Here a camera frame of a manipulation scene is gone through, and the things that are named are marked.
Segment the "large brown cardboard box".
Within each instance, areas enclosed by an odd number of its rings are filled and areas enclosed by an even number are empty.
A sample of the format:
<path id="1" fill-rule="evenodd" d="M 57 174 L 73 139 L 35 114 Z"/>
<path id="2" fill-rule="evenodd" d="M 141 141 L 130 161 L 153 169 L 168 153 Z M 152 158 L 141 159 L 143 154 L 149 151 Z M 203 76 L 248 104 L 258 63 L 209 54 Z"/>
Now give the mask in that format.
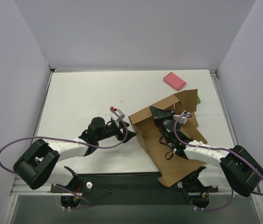
<path id="1" fill-rule="evenodd" d="M 173 110 L 180 115 L 184 111 L 194 114 L 197 110 L 197 89 L 185 90 L 164 98 L 152 106 L 162 110 Z M 162 135 L 155 126 L 150 107 L 146 107 L 129 116 L 131 126 L 137 134 L 140 146 L 161 173 L 158 181 L 165 187 L 171 187 L 182 178 L 205 165 L 198 160 L 185 157 L 185 145 L 175 136 Z"/>

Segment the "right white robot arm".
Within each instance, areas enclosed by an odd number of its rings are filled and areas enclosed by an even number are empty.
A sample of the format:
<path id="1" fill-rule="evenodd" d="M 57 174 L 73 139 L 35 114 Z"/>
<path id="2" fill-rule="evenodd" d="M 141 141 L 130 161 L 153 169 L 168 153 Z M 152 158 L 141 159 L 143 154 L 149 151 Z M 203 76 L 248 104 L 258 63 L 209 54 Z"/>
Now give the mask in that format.
<path id="1" fill-rule="evenodd" d="M 181 115 L 173 110 L 162 110 L 150 106 L 155 126 L 161 133 L 160 144 L 170 148 L 171 156 L 197 160 L 208 164 L 198 170 L 194 184 L 203 187 L 230 187 L 236 193 L 249 197 L 263 180 L 263 168 L 247 152 L 236 145 L 233 148 L 219 148 L 187 137 L 181 130 L 192 114 L 184 111 Z"/>

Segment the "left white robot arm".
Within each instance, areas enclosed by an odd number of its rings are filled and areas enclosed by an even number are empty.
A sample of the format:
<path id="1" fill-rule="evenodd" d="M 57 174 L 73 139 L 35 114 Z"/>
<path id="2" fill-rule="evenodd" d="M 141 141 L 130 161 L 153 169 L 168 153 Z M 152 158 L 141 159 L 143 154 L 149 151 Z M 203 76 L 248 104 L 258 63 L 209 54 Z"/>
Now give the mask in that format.
<path id="1" fill-rule="evenodd" d="M 128 123 L 101 117 L 91 120 L 88 128 L 71 142 L 47 143 L 36 140 L 16 161 L 14 172 L 31 188 L 38 189 L 46 183 L 59 184 L 67 192 L 77 189 L 78 175 L 68 166 L 59 167 L 57 163 L 73 157 L 84 157 L 97 149 L 101 140 L 116 137 L 122 143 L 128 142 L 136 133 L 127 130 Z"/>

